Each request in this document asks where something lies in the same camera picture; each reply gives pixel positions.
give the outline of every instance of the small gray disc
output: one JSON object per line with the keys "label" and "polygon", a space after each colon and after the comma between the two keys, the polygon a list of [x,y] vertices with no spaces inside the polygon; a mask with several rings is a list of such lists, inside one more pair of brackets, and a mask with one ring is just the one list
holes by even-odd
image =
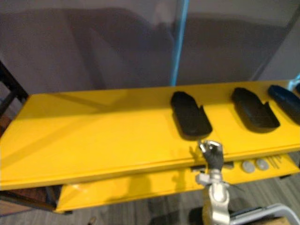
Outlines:
{"label": "small gray disc", "polygon": [[247,173],[253,173],[255,170],[255,166],[253,163],[251,163],[250,161],[244,161],[242,163],[242,168],[245,172]]}
{"label": "small gray disc", "polygon": [[269,168],[269,164],[267,163],[267,161],[262,158],[258,158],[255,164],[260,170],[267,170]]}

